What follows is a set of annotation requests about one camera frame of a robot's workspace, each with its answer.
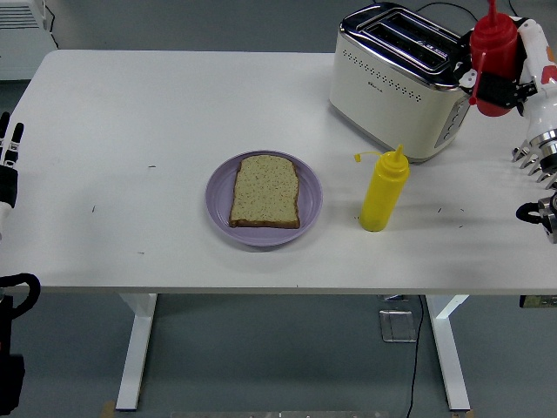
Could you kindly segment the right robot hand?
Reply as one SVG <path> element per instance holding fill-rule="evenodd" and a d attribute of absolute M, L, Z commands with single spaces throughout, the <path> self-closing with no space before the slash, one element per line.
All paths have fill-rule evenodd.
<path fill-rule="evenodd" d="M 466 55 L 453 73 L 469 103 L 488 117 L 519 110 L 526 140 L 556 137 L 556 63 L 533 19 L 494 10 L 461 38 Z"/>

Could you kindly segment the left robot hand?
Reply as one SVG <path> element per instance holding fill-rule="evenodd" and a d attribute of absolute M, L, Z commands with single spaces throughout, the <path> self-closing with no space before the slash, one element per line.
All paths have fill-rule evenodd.
<path fill-rule="evenodd" d="M 17 202 L 18 171 L 15 165 L 24 132 L 24 124 L 18 122 L 11 137 L 6 138 L 9 123 L 10 114 L 4 111 L 1 115 L 1 232 Z"/>

